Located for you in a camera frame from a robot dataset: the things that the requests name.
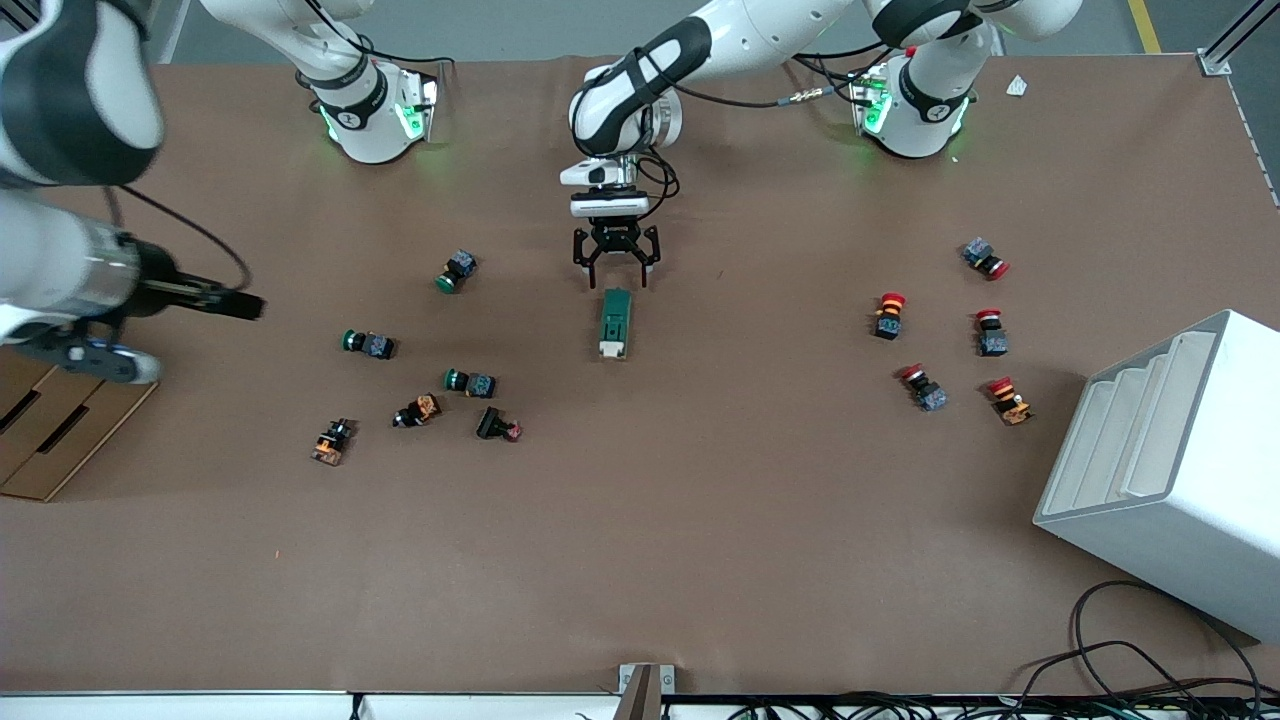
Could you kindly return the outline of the red button orange contact block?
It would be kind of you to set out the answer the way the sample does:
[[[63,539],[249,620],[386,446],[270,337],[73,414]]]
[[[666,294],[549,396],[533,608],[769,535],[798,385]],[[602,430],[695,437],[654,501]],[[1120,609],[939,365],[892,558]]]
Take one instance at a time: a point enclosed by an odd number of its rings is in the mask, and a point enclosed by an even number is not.
[[[1018,393],[1010,377],[992,380],[986,387],[993,410],[1006,427],[1019,425],[1034,416],[1030,405]]]

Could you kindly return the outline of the white slotted rack box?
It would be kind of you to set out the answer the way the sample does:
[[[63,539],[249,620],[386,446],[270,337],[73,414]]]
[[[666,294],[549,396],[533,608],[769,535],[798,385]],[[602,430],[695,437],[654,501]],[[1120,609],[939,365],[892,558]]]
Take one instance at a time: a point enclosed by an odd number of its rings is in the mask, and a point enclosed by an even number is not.
[[[1280,646],[1280,331],[1225,309],[1089,377],[1033,521]]]

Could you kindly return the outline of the green load switch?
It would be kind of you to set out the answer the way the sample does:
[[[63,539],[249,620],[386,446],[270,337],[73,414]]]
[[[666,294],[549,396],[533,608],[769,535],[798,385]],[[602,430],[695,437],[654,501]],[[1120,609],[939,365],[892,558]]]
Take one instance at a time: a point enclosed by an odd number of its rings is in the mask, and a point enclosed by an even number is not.
[[[598,350],[603,357],[626,359],[634,296],[628,290],[609,288],[603,295]]]

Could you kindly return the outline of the metal table edge bracket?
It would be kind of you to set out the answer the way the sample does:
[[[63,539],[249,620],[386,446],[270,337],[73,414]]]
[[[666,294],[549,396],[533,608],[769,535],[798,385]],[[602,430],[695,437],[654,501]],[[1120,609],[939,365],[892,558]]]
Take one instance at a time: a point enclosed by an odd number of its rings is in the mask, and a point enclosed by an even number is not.
[[[664,697],[676,692],[673,664],[622,664],[620,701],[612,720],[671,720]]]

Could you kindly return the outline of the aluminium frame profile with foot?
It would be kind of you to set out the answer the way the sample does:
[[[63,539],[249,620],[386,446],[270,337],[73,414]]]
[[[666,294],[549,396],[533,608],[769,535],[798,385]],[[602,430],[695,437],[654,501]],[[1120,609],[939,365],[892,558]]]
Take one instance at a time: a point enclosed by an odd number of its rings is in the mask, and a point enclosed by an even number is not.
[[[1280,0],[1248,0],[1207,47],[1196,50],[1203,76],[1230,76],[1231,56],[1280,13]]]

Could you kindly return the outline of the cardboard drawer box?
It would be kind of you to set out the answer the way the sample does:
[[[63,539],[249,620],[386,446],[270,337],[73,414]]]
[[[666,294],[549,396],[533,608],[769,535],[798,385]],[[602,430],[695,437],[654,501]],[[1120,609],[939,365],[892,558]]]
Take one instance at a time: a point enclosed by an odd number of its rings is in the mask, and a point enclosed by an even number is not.
[[[0,348],[0,498],[52,501],[156,388]]]

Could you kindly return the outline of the brown table cover sheet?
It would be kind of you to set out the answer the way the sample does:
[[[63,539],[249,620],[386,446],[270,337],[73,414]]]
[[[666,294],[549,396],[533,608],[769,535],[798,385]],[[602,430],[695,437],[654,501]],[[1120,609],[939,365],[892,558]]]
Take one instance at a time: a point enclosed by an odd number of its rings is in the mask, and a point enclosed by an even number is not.
[[[232,243],[268,307],[133,322],[155,393],[55,501],[0,501],[0,691],[594,691],[653,661],[695,692],[998,692],[1068,647],[1117,577],[1032,521],[1084,379],[1225,307],[1280,327],[1280,211],[1229,82],[1000,59],[929,161],[837,102],[690,102],[611,363],[558,183],[588,67],[460,65],[448,141],[387,167],[325,141],[283,67],[155,70],[142,191]],[[978,237],[998,281],[961,256]],[[477,269],[442,293],[458,249]],[[1015,427],[986,389],[1006,375]],[[394,428],[425,393],[442,414]],[[488,406],[517,442],[476,437]],[[330,468],[310,454],[339,418]]]

